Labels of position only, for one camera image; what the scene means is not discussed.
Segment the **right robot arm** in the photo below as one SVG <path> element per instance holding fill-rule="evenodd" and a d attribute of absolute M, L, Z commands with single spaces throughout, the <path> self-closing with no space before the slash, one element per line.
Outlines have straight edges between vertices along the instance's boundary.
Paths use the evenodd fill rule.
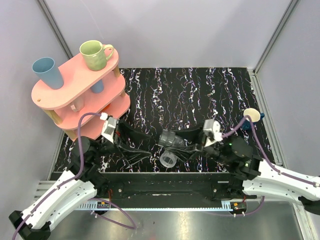
<path fill-rule="evenodd" d="M 320 213 L 318 176 L 291 171 L 255 155 L 243 138 L 223 134 L 216 121 L 211 127 L 164 130 L 159 144 L 182 162 L 197 155 L 221 162 L 231 175 L 226 187 L 231 199 L 241 195 L 272 197 L 300 204 L 309 213 Z"/>

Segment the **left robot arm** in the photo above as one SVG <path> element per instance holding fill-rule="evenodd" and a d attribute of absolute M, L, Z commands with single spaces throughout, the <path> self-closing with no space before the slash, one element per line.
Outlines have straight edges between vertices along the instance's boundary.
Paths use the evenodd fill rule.
<path fill-rule="evenodd" d="M 118 152 L 133 165 L 151 155 L 129 144 L 138 145 L 149 140 L 150 135 L 134 129 L 122 119 L 111 116 L 100 116 L 99 119 L 104 121 L 101 135 L 105 142 L 84 135 L 75 141 L 71 163 L 58 180 L 28 208 L 9 215 L 15 228 L 13 239 L 20 236 L 24 240 L 47 240 L 61 220 L 88 201 L 111 206 L 109 200 L 103 199 L 113 196 L 118 185 L 99 172 L 101 156 Z"/>

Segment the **clear elbow pipe fitting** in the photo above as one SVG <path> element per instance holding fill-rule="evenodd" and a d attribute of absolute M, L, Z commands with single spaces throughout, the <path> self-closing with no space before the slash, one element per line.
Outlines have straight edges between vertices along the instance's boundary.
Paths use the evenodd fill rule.
<path fill-rule="evenodd" d="M 185 141 L 182 138 L 180 137 L 174 138 L 173 146 L 183 147 L 184 145 L 185 145 Z M 159 160 L 160 160 L 160 163 L 165 168 L 173 168 L 176 165 L 178 158 L 172 152 L 165 150 L 160 156 Z"/>

